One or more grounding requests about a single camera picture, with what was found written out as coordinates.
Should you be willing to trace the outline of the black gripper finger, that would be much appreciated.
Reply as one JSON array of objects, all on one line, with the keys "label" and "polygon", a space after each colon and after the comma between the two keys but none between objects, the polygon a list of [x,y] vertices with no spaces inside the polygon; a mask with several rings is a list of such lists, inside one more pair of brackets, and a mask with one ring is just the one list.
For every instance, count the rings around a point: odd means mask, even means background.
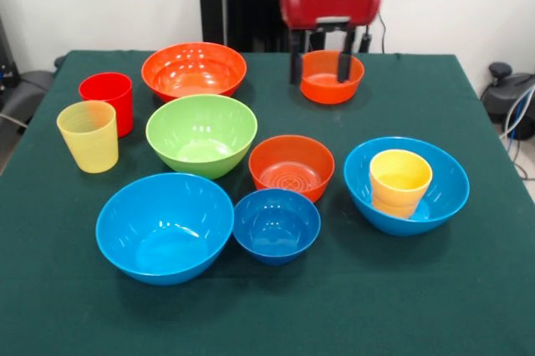
[{"label": "black gripper finger", "polygon": [[301,32],[289,31],[290,75],[291,84],[299,84],[302,77],[302,57],[300,54]]},{"label": "black gripper finger", "polygon": [[344,83],[349,79],[354,38],[355,28],[349,28],[345,35],[343,49],[339,52],[337,69],[337,80],[339,83]]}]

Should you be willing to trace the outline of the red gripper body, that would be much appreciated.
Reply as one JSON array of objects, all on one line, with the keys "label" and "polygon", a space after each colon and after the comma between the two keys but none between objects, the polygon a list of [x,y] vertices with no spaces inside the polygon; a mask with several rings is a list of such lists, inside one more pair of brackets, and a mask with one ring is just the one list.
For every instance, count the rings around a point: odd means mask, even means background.
[{"label": "red gripper body", "polygon": [[328,24],[371,24],[381,0],[279,0],[282,20],[291,30],[314,30]]}]

